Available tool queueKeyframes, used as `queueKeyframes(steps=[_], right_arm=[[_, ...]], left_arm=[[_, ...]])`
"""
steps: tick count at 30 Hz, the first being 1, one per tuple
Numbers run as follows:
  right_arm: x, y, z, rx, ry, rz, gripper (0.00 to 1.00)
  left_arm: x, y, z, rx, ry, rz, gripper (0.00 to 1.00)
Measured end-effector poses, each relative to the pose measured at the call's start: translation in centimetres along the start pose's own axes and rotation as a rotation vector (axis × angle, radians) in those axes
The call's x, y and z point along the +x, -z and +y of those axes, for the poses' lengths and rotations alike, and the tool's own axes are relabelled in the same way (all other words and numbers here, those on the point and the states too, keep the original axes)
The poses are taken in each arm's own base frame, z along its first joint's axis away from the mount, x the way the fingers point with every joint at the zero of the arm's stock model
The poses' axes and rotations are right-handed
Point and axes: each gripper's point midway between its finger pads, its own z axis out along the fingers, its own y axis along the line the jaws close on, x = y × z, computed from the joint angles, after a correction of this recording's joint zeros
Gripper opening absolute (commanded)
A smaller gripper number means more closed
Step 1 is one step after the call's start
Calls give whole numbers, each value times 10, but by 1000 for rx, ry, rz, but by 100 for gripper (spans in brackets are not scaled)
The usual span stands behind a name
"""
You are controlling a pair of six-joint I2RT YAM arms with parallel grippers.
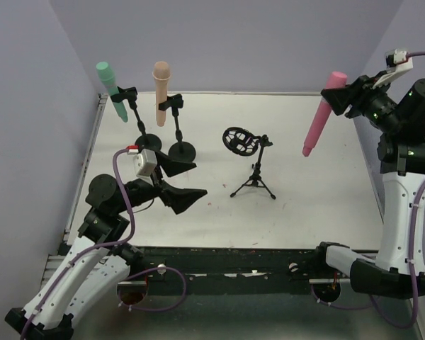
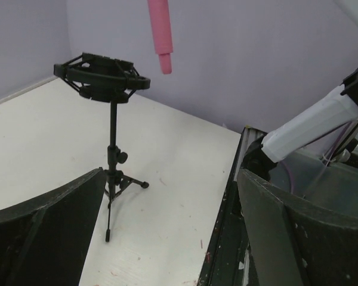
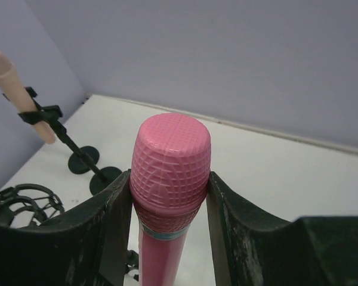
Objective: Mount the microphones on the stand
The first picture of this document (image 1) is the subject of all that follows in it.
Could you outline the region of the black round-base clip stand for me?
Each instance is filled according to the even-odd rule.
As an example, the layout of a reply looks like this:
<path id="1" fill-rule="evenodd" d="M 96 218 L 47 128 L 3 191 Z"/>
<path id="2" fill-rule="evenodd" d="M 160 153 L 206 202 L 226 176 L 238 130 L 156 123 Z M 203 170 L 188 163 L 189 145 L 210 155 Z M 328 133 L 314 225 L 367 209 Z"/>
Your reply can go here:
<path id="1" fill-rule="evenodd" d="M 160 151 L 162 148 L 162 141 L 155 134 L 147 133 L 145 124 L 143 123 L 140 114 L 137 110 L 137 89 L 135 87 L 130 87 L 127 89 L 122 89 L 118 87 L 118 93 L 111 96 L 113 103 L 122 103 L 126 100 L 129 104 L 130 109 L 133 111 L 136 120 L 137 128 L 140 131 L 140 136 L 135 140 L 134 145 L 141 147 L 146 147 L 149 149 Z"/>

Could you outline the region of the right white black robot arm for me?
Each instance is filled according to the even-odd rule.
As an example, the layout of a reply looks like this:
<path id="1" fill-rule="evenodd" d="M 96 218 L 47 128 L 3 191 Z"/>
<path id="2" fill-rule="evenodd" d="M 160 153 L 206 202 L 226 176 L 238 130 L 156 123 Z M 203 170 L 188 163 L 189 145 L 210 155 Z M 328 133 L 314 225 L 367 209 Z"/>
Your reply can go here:
<path id="1" fill-rule="evenodd" d="M 321 92 L 336 115 L 362 115 L 381 131 L 377 153 L 385 192 L 375 259 L 327 243 L 325 261 L 347 276 L 357 293 L 406 300 L 425 296 L 425 78 L 415 81 L 399 103 L 376 81 L 360 76 L 352 84 Z"/>

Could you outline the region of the black tripod ring stand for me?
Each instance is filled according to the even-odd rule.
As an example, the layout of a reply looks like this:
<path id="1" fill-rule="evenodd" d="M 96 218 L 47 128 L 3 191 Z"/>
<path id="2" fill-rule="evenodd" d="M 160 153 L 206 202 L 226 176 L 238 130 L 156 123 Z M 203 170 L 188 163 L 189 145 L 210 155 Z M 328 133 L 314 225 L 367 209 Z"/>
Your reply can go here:
<path id="1" fill-rule="evenodd" d="M 233 198 L 244 187 L 264 188 L 270 197 L 275 200 L 276 196 L 270 191 L 261 177 L 261 160 L 265 148 L 272 147 L 273 143 L 269 140 L 268 135 L 254 135 L 248 130 L 241 127 L 229 127 L 222 134 L 222 142 L 224 146 L 234 154 L 241 157 L 250 157 L 259 152 L 257 161 L 251 165 L 253 170 L 246 182 L 244 182 L 237 190 L 230 194 Z"/>

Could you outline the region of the peach toy microphone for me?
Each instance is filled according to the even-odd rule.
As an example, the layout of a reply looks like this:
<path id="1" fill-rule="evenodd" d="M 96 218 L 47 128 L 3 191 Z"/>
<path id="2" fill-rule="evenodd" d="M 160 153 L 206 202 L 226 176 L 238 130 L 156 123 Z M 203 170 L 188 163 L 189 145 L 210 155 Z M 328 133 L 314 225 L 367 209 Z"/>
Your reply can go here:
<path id="1" fill-rule="evenodd" d="M 171 78 L 169 64 L 164 61 L 156 62 L 152 75 L 155 84 L 156 123 L 159 127 L 163 127 L 166 121 L 166 112 L 159 109 L 159 104 L 167 100 L 168 83 Z"/>

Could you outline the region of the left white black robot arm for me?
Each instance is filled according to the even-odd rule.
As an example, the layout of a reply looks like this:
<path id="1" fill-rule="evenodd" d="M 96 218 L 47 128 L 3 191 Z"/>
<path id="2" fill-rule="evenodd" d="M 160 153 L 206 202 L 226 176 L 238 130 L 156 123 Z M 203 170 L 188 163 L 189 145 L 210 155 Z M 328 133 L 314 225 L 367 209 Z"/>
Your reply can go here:
<path id="1" fill-rule="evenodd" d="M 207 194 L 163 179 L 194 169 L 192 161 L 129 146 L 113 155 L 112 164 L 113 175 L 99 174 L 90 182 L 91 208 L 61 264 L 30 302 L 6 315 L 21 339 L 71 339 L 81 318 L 140 264 L 142 252 L 123 236 L 135 234 L 134 207 L 158 198 L 180 214 Z"/>

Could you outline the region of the pink toy microphone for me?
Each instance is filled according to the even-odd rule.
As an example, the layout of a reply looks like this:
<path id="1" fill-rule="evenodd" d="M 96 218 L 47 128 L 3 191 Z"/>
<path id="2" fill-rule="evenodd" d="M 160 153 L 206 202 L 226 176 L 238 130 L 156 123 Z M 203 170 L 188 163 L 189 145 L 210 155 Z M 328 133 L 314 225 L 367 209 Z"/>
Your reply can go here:
<path id="1" fill-rule="evenodd" d="M 343 72 L 332 72 L 329 75 L 324 89 L 336 89 L 344 87 L 346 85 L 347 79 L 348 76 Z M 330 113 L 332 111 L 331 109 L 331 106 L 322 98 L 319 102 L 319 106 L 303 143 L 302 155 L 304 157 L 309 157 L 312 150 L 316 147 L 323 129 L 329 119 Z"/>

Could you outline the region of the green toy microphone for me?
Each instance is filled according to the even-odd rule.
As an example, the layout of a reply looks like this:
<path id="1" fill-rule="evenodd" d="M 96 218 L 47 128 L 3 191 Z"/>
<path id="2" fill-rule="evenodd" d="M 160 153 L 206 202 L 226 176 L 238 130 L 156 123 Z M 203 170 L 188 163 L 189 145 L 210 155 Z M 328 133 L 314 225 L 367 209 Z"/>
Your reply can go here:
<path id="1" fill-rule="evenodd" d="M 118 86 L 116 84 L 115 73 L 111 66 L 107 62 L 99 62 L 96 64 L 96 73 L 101 83 L 106 88 L 106 91 L 110 98 L 113 95 L 119 94 Z M 128 113 L 123 102 L 112 102 L 118 117 L 126 123 L 128 121 Z"/>

